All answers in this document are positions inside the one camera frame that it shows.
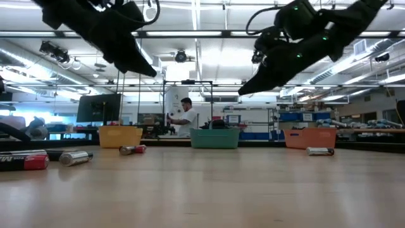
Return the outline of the black overhead light bar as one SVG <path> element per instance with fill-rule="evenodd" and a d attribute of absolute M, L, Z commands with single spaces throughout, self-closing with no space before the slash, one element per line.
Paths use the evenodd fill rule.
<path fill-rule="evenodd" d="M 242 30 L 140 30 L 132 32 L 134 37 L 141 39 L 253 39 L 259 35 L 247 35 Z M 50 38 L 50 39 L 79 39 L 80 36 L 70 30 L 41 30 L 41 31 L 19 31 L 19 30 L 0 30 L 0 38 Z M 358 38 L 365 39 L 405 39 L 405 30 L 380 30 L 366 31 L 361 33 Z"/>

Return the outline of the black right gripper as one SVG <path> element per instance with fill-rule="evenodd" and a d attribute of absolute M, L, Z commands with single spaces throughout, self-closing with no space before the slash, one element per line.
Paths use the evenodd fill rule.
<path fill-rule="evenodd" d="M 340 56 L 340 46 L 327 33 L 316 34 L 299 42 L 284 41 L 281 53 L 266 53 L 254 76 L 238 93 L 242 96 L 283 86 L 298 73 L 326 56 Z"/>

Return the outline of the person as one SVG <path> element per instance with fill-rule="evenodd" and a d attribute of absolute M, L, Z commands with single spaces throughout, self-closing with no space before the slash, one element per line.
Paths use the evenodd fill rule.
<path fill-rule="evenodd" d="M 184 110 L 183 115 L 179 119 L 173 119 L 167 115 L 166 119 L 169 124 L 179 126 L 179 137 L 190 137 L 190 130 L 198 128 L 197 112 L 193 109 L 190 98 L 183 98 L 180 102 Z"/>
<path fill-rule="evenodd" d="M 34 120 L 27 127 L 20 130 L 33 140 L 43 140 L 48 135 L 45 120 L 42 117 L 34 117 Z"/>

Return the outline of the teal plastic bin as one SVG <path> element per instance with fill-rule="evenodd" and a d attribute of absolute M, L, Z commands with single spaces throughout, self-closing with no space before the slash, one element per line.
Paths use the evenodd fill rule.
<path fill-rule="evenodd" d="M 192 148 L 235 149 L 239 143 L 238 129 L 191 129 Z"/>

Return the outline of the black aluminium table frame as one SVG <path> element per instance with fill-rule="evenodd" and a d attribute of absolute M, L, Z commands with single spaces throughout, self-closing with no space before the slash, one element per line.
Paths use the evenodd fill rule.
<path fill-rule="evenodd" d="M 141 140 L 141 144 L 146 146 L 157 147 L 190 147 L 191 142 L 189 139 L 169 139 L 169 140 L 156 140 L 145 139 Z M 66 148 L 66 147 L 79 147 L 79 146 L 98 146 L 99 142 L 74 139 L 74 140 L 45 140 L 45 141 L 0 141 L 0 151 L 17 151 L 17 150 L 30 150 L 30 149 L 48 149 L 48 148 Z M 239 141 L 240 148 L 285 148 L 284 142 L 271 142 L 271 141 Z M 379 151 L 387 153 L 405 153 L 405 143 L 377 143 L 377 142 L 337 142 L 335 147 L 338 149 L 351 149 L 361 151 Z"/>

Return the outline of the black monitor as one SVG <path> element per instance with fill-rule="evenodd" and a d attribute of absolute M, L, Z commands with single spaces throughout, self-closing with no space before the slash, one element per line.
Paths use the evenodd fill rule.
<path fill-rule="evenodd" d="M 120 119 L 121 94 L 82 96 L 78 104 L 77 122 L 112 122 Z"/>

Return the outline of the blue storage shelf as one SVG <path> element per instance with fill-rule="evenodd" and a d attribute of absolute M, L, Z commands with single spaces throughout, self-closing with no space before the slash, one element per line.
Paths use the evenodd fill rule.
<path fill-rule="evenodd" d="M 329 119 L 331 114 L 328 112 L 281 112 L 279 113 L 280 122 L 315 122 L 317 120 Z"/>

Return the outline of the black metal gantry frame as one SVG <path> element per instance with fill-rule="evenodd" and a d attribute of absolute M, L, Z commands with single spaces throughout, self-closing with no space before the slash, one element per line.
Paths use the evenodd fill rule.
<path fill-rule="evenodd" d="M 194 86 L 206 86 L 206 85 L 210 85 L 211 89 L 213 88 L 213 82 L 212 81 L 195 81 L 195 80 L 190 80 L 190 79 L 182 80 L 182 81 L 167 81 L 167 80 L 164 80 L 163 81 L 163 102 L 164 102 L 163 115 L 164 115 L 165 120 L 166 120 L 166 117 L 165 117 L 165 111 L 166 111 L 166 109 L 165 109 L 165 93 L 168 90 L 168 88 L 170 88 L 171 86 L 179 86 L 179 87 L 188 87 L 188 90 L 189 90 L 190 88 L 193 88 Z M 197 110 L 196 110 L 196 112 L 197 112 L 197 121 L 199 123 L 199 113 L 198 113 Z M 179 137 L 178 136 L 179 126 L 174 125 L 174 124 L 170 124 L 168 122 L 167 122 L 167 124 L 170 127 L 175 128 L 176 133 L 177 133 L 177 137 Z"/>

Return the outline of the orange plastic bin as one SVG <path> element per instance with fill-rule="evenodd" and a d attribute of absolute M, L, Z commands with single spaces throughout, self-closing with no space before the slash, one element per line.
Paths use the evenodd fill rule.
<path fill-rule="evenodd" d="M 288 148 L 334 148 L 337 129 L 304 128 L 301 130 L 284 130 L 283 133 Z"/>

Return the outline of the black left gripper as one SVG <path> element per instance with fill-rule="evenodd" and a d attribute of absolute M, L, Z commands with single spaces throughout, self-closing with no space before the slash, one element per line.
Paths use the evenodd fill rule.
<path fill-rule="evenodd" d="M 141 54 L 132 32 L 124 29 L 124 17 L 117 12 L 117 7 L 98 11 L 93 6 L 84 6 L 83 19 L 88 25 L 84 39 L 100 50 L 103 58 L 120 72 L 155 77 L 156 70 Z"/>

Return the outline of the yellow plastic bin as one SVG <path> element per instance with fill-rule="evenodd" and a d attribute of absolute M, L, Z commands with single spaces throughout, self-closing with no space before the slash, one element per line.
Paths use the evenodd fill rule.
<path fill-rule="evenodd" d="M 102 148 L 138 146 L 143 129 L 134 126 L 107 125 L 99 127 L 99 142 Z"/>

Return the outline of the black background robot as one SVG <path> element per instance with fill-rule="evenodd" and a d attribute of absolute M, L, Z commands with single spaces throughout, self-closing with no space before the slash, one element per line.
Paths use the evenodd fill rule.
<path fill-rule="evenodd" d="M 232 129 L 233 127 L 222 119 L 206 122 L 200 129 Z"/>

